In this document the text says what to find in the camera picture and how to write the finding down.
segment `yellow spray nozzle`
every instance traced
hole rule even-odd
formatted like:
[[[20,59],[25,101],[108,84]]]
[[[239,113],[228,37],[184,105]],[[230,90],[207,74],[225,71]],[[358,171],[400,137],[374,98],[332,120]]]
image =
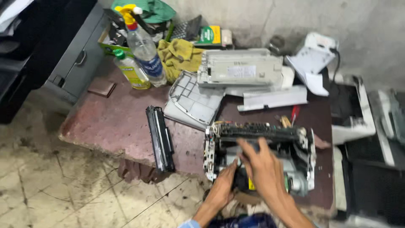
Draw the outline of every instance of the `yellow spray nozzle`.
[[[131,12],[133,12],[135,7],[135,4],[128,4],[123,7],[116,6],[114,9],[122,15],[125,20],[125,24],[133,24],[135,19],[132,17]]]

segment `gray filing cabinet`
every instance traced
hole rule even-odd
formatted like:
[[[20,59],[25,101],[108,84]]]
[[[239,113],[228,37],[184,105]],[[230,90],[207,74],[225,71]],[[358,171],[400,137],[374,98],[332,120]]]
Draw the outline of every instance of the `gray filing cabinet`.
[[[96,4],[43,85],[69,103],[76,103],[91,83],[104,52],[97,41],[109,23]]]

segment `spray bottle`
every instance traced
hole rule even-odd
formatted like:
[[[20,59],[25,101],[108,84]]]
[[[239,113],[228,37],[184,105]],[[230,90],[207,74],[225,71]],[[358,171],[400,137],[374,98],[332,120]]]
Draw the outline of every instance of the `spray bottle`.
[[[133,52],[136,60],[146,73],[149,81],[156,87],[166,84],[166,74],[162,62],[157,54],[155,44],[151,36],[134,19],[136,13],[142,13],[142,9],[135,4],[128,4],[124,7],[115,8],[124,18],[128,28],[127,43]]]

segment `wire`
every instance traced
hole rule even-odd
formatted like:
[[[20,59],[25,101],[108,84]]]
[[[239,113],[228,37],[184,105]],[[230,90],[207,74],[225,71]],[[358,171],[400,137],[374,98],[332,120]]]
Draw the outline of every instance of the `wire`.
[[[330,51],[337,55],[337,65],[336,65],[335,72],[333,73],[333,77],[332,77],[332,82],[336,85],[335,78],[336,78],[336,73],[340,68],[340,53],[335,48],[330,48]]]

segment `concrete table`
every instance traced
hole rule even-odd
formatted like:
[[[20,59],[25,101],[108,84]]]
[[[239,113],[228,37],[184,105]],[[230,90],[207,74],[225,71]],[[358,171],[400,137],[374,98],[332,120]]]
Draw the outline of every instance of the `concrete table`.
[[[60,128],[60,139],[116,157],[154,166],[151,136],[145,109],[149,105],[164,107],[169,86],[148,90],[132,89],[121,71],[107,56],[99,66],[97,77],[117,83],[109,98],[84,93]],[[295,124],[311,127],[321,139],[332,142],[330,105],[325,97],[308,95],[309,103],[301,106]],[[218,120],[236,122],[269,122],[279,125],[274,115],[290,116],[292,107],[239,113],[243,99],[225,96]],[[176,170],[203,175],[204,132],[166,120],[175,153]],[[334,201],[332,149],[317,149],[315,189],[306,197],[295,197],[303,206],[330,211]]]

